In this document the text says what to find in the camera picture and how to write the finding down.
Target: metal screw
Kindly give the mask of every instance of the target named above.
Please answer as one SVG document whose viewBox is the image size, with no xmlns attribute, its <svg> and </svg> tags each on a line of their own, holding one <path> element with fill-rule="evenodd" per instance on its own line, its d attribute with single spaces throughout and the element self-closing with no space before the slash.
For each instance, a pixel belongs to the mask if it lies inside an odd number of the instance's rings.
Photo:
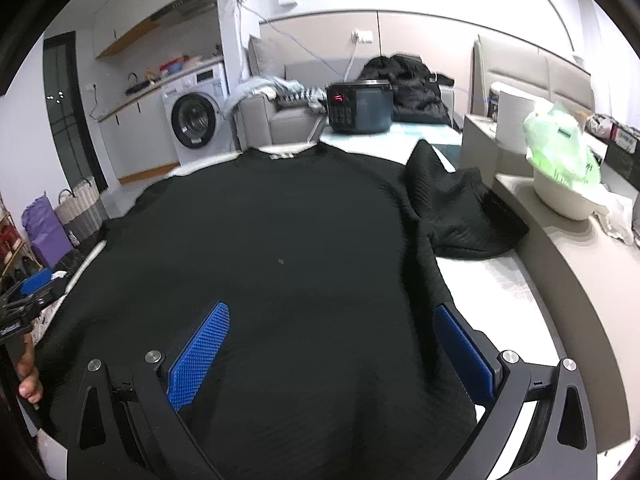
<svg viewBox="0 0 640 480">
<path fill-rule="evenodd" d="M 102 366 L 102 362 L 100 361 L 100 359 L 91 359 L 89 361 L 89 364 L 87 365 L 87 369 L 90 372 L 95 372 L 95 371 L 98 371 L 101 366 Z"/>
<path fill-rule="evenodd" d="M 502 358 L 512 365 L 520 360 L 520 356 L 513 350 L 505 350 L 502 352 Z"/>
<path fill-rule="evenodd" d="M 577 366 L 575 365 L 575 361 L 569 358 L 562 360 L 562 366 L 564 366 L 570 372 L 573 372 L 577 368 Z"/>
<path fill-rule="evenodd" d="M 151 350 L 146 353 L 145 361 L 149 364 L 157 363 L 162 357 L 162 354 L 158 350 Z"/>
</svg>

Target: purple bag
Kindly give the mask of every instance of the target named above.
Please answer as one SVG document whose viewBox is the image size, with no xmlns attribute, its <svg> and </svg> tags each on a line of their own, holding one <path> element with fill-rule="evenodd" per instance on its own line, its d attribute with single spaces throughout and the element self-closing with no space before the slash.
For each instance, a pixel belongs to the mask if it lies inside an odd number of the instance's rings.
<svg viewBox="0 0 640 480">
<path fill-rule="evenodd" d="M 24 210 L 22 227 L 36 256 L 48 267 L 55 266 L 73 248 L 46 195 Z"/>
</svg>

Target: blue textured pad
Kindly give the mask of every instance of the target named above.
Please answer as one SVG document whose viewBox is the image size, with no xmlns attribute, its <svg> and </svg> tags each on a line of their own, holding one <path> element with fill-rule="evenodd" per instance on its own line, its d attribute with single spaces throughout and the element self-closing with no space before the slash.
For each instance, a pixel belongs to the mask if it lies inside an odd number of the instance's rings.
<svg viewBox="0 0 640 480">
<path fill-rule="evenodd" d="M 433 313 L 433 331 L 474 404 L 492 406 L 494 375 L 444 305 Z"/>
<path fill-rule="evenodd" d="M 41 286 L 47 285 L 51 280 L 52 274 L 53 271 L 48 267 L 46 269 L 42 269 L 40 272 L 36 272 L 36 274 L 30 278 L 24 280 L 20 288 L 20 294 L 27 296 L 38 290 Z"/>
<path fill-rule="evenodd" d="M 218 303 L 169 370 L 166 396 L 176 412 L 196 396 L 228 331 L 229 309 Z"/>
</svg>

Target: hand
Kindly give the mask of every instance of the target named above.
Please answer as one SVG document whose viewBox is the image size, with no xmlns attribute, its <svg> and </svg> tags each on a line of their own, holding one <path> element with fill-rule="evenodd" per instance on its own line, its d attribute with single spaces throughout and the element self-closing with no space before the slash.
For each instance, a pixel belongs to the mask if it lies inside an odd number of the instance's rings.
<svg viewBox="0 0 640 480">
<path fill-rule="evenodd" d="M 15 365 L 18 377 L 22 379 L 18 387 L 18 393 L 31 404 L 39 402 L 42 398 L 42 383 L 38 379 L 38 369 L 35 366 L 36 352 L 31 334 L 24 335 L 24 354 Z"/>
</svg>

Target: washing machine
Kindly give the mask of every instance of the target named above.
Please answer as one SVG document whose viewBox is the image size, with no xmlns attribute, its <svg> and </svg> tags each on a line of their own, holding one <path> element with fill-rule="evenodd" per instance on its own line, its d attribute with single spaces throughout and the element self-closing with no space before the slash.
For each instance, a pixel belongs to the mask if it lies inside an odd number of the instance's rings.
<svg viewBox="0 0 640 480">
<path fill-rule="evenodd" d="M 166 118 L 180 164 L 236 150 L 231 125 L 222 117 L 227 97 L 222 62 L 202 67 L 163 86 Z"/>
</svg>

